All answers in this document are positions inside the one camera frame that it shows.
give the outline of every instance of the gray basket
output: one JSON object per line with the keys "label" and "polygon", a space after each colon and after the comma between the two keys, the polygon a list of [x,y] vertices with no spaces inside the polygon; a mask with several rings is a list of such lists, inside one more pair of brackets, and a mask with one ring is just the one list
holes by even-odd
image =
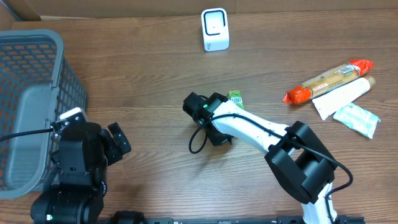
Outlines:
{"label": "gray basket", "polygon": [[[52,30],[0,32],[0,135],[49,128],[74,107],[86,109],[83,85],[63,57]],[[41,190],[53,164],[52,133],[0,143],[0,198]]]}

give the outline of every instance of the cable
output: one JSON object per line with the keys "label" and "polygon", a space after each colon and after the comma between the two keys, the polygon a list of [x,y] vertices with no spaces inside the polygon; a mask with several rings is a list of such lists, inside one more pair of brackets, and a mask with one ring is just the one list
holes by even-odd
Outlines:
{"label": "cable", "polygon": [[[205,146],[205,143],[206,143],[206,140],[207,140],[207,134],[206,134],[205,142],[203,143],[203,145],[201,146],[201,148],[199,148],[199,150],[197,150],[197,151],[195,151],[195,152],[192,151],[192,141],[193,141],[193,139],[195,138],[195,136],[198,134],[198,132],[199,132],[201,129],[203,129],[206,125],[210,124],[212,121],[214,121],[214,120],[216,120],[216,119],[227,118],[227,117],[233,117],[233,118],[241,118],[241,119],[244,119],[244,120],[249,121],[250,123],[254,124],[255,126],[257,126],[258,128],[260,128],[261,130],[263,130],[263,131],[265,131],[265,132],[267,132],[267,133],[269,133],[269,134],[271,134],[271,135],[273,135],[273,136],[275,136],[275,137],[277,137],[277,138],[280,138],[280,139],[284,138],[284,137],[281,136],[280,134],[277,134],[277,133],[271,131],[270,129],[267,129],[267,128],[265,128],[264,126],[262,126],[261,124],[259,124],[259,123],[255,122],[255,121],[253,121],[252,119],[247,118],[247,117],[245,117],[245,116],[242,116],[242,115],[240,115],[240,114],[222,114],[222,115],[219,115],[219,116],[215,116],[215,117],[213,117],[213,118],[210,118],[208,121],[204,122],[203,124],[201,124],[201,125],[196,129],[196,131],[192,134],[191,139],[189,140],[189,145],[188,145],[189,151],[190,151],[192,154],[196,154],[196,153],[200,152],[200,151],[203,149],[203,147]],[[320,156],[320,157],[326,159],[327,161],[331,162],[332,164],[334,164],[334,165],[336,165],[336,166],[342,168],[342,169],[347,173],[347,175],[348,175],[348,177],[349,177],[349,181],[348,181],[347,183],[345,183],[345,184],[343,184],[343,185],[341,185],[341,186],[339,186],[339,187],[337,187],[337,188],[335,188],[335,189],[329,191],[329,192],[325,195],[325,202],[326,202],[326,207],[327,207],[327,210],[328,210],[329,219],[330,219],[331,223],[334,223],[333,218],[332,218],[332,216],[331,216],[329,203],[328,203],[329,196],[330,196],[331,194],[333,194],[333,193],[339,191],[339,190],[343,190],[343,189],[347,188],[348,186],[350,186],[350,185],[353,183],[353,181],[354,181],[353,174],[352,174],[351,171],[349,171],[349,169],[348,169],[347,167],[345,167],[343,164],[339,163],[338,161],[336,161],[336,160],[334,160],[334,159],[329,158],[328,156],[326,156],[326,155],[324,155],[324,154],[322,154],[322,153],[320,153],[320,152],[317,152],[317,151],[315,151],[315,150],[313,150],[313,149],[310,149],[309,147],[304,146],[304,145],[302,145],[302,144],[300,144],[300,143],[298,143],[298,142],[296,142],[296,141],[293,141],[293,140],[291,140],[291,139],[286,139],[286,141],[289,142],[289,143],[291,143],[295,148],[307,150],[307,151],[309,151],[309,152],[311,152],[311,153],[313,153],[313,154],[316,154],[316,155],[318,155],[318,156]]]}
{"label": "cable", "polygon": [[41,130],[35,130],[35,131],[25,131],[23,133],[15,133],[15,134],[9,134],[7,136],[1,137],[0,142],[5,141],[7,139],[15,138],[15,137],[21,137],[21,136],[26,136],[26,135],[31,135],[31,134],[41,134],[41,133],[49,133],[52,132],[54,128],[48,128],[48,129],[41,129]]}

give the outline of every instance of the sausage package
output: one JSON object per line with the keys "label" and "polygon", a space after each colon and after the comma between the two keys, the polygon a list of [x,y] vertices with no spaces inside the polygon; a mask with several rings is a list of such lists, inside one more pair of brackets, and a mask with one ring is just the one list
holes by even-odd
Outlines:
{"label": "sausage package", "polygon": [[296,86],[286,93],[283,102],[296,105],[321,96],[363,76],[372,66],[369,60],[352,60]]}

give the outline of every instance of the black cable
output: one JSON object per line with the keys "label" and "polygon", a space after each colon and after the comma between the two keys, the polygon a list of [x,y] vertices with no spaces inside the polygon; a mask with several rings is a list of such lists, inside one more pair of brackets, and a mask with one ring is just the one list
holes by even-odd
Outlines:
{"label": "black cable", "polygon": [[[253,121],[252,119],[247,118],[247,117],[245,117],[245,116],[242,116],[242,115],[240,115],[240,114],[222,114],[222,115],[219,115],[219,116],[215,116],[215,117],[213,117],[213,118],[210,118],[208,121],[204,122],[203,124],[201,124],[201,125],[196,129],[196,131],[192,134],[191,139],[189,140],[189,145],[188,145],[189,151],[190,151],[191,153],[193,153],[193,154],[196,154],[196,153],[200,152],[200,151],[203,149],[203,147],[205,146],[205,145],[203,144],[203,145],[201,146],[201,148],[200,148],[199,150],[197,150],[196,152],[193,152],[193,151],[192,151],[192,141],[193,141],[193,139],[195,138],[195,136],[198,134],[198,132],[199,132],[201,129],[203,129],[206,125],[210,124],[212,121],[214,121],[214,120],[216,120],[216,119],[227,118],[227,117],[233,117],[233,118],[241,118],[241,119],[244,119],[244,120],[249,121],[250,123],[254,124],[255,126],[257,126],[258,128],[260,128],[261,130],[263,130],[263,131],[265,131],[265,132],[267,132],[267,133],[269,133],[269,134],[271,134],[271,135],[273,135],[273,136],[275,136],[275,137],[277,137],[277,138],[280,138],[280,139],[284,138],[284,137],[281,136],[280,134],[277,134],[277,133],[271,131],[270,129],[267,129],[267,128],[265,128],[264,126],[262,126],[261,124],[259,124],[259,123],[255,122],[255,121]],[[353,174],[352,174],[351,171],[349,171],[349,169],[348,169],[347,167],[345,167],[343,164],[339,163],[338,161],[336,161],[336,160],[334,160],[334,159],[329,158],[328,156],[326,156],[326,155],[324,155],[324,154],[322,154],[322,153],[320,153],[320,152],[317,152],[317,151],[315,151],[315,150],[313,150],[313,149],[310,149],[309,147],[304,146],[304,145],[302,145],[302,144],[300,144],[300,143],[298,143],[298,142],[296,142],[296,141],[293,141],[293,140],[291,140],[291,139],[286,139],[286,141],[289,142],[289,143],[291,143],[295,148],[307,150],[307,151],[309,151],[309,152],[311,152],[311,153],[313,153],[313,154],[316,154],[316,155],[318,155],[318,156],[320,156],[320,157],[326,159],[327,161],[333,163],[334,165],[336,165],[336,166],[342,168],[342,169],[347,173],[347,175],[348,175],[348,177],[349,177],[349,181],[348,181],[347,183],[345,183],[345,184],[343,184],[343,185],[341,185],[341,186],[339,186],[339,187],[337,187],[337,188],[335,188],[335,189],[329,191],[329,192],[325,195],[325,201],[326,201],[326,207],[327,207],[327,210],[328,210],[329,219],[330,219],[331,223],[334,223],[333,218],[331,217],[330,207],[329,207],[329,203],[328,203],[329,196],[330,196],[331,194],[333,194],[333,193],[339,191],[339,190],[343,190],[343,189],[347,188],[348,186],[350,186],[350,185],[353,183],[353,181],[354,181]]]}
{"label": "black cable", "polygon": [[41,134],[41,133],[49,133],[52,132],[54,129],[53,128],[48,128],[48,129],[41,129],[41,130],[35,130],[35,131],[25,131],[23,133],[15,133],[15,134],[9,134],[7,136],[1,137],[0,142],[5,141],[7,139],[15,138],[15,137],[21,137],[21,136],[26,136],[26,135],[31,135],[31,134]]}

